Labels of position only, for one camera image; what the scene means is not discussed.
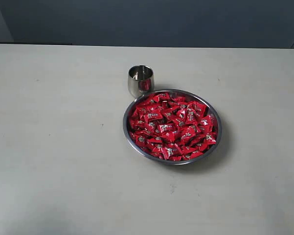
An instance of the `stainless steel cup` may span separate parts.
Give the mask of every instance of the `stainless steel cup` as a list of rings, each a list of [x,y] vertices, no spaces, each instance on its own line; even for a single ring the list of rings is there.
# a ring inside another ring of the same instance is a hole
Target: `stainless steel cup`
[[[136,65],[128,71],[128,91],[137,98],[142,94],[153,91],[155,80],[151,68],[145,65]]]

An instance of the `white table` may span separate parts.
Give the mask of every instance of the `white table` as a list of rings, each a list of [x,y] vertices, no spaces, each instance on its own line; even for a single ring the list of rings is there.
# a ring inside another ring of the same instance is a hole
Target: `white table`
[[[130,147],[135,64],[219,112],[208,159]],[[0,235],[90,234],[294,235],[294,50],[0,45]]]

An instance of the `candy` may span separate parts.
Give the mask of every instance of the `candy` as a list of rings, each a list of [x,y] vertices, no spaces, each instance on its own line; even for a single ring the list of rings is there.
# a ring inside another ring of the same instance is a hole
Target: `candy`
[[[197,101],[186,102],[184,96],[152,94],[134,107],[128,119],[129,135],[155,158],[187,161],[216,143],[214,116],[206,115],[207,109]]]

